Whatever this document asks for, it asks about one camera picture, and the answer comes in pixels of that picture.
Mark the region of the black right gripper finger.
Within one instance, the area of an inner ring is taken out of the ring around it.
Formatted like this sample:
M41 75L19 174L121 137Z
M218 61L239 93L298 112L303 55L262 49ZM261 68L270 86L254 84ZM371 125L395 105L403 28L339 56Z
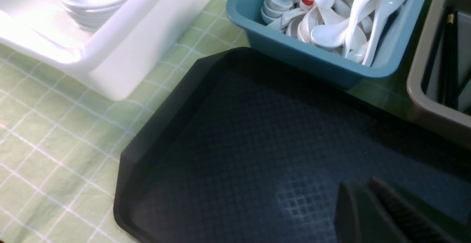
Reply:
M339 185L339 243L462 243L464 225L407 189L378 177Z

